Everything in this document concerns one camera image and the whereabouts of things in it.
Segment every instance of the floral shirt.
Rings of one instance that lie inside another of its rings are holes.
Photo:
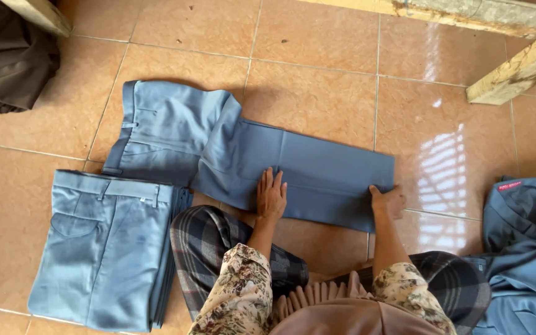
[[[256,249],[241,243],[227,251],[220,275],[189,334],[268,335],[272,328],[270,264]],[[442,330],[456,334],[427,282],[411,263],[383,269],[373,281],[372,293],[398,305]]]

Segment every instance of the red label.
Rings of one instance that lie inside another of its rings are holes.
[[[505,190],[508,190],[509,188],[516,187],[520,184],[522,184],[522,181],[511,182],[510,184],[498,186],[497,190],[505,191]]]

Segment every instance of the wooden frame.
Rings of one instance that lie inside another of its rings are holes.
[[[42,29],[62,37],[70,37],[71,24],[48,0],[1,0],[14,12]]]
[[[470,103],[501,105],[536,85],[536,41],[466,89]]]
[[[300,0],[536,38],[536,5],[512,0]]]

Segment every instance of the checkered fabric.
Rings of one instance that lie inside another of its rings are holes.
[[[171,225],[171,244],[177,275],[192,320],[204,305],[219,276],[223,255],[237,243],[246,243],[253,229],[214,206],[196,206],[180,213]],[[429,283],[459,335],[471,333],[484,315],[491,290],[483,274],[461,257],[445,252],[410,256]],[[309,279],[305,261],[272,244],[270,253],[274,296],[288,294]],[[372,269],[357,271],[361,284],[370,288]],[[348,274],[335,278],[348,282]]]

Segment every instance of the wooden beam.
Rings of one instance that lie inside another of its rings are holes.
[[[536,4],[512,0],[300,0],[536,38]]]
[[[69,37],[71,24],[48,0],[1,0],[24,19],[57,36]]]
[[[536,41],[466,89],[470,103],[501,105],[536,85]]]

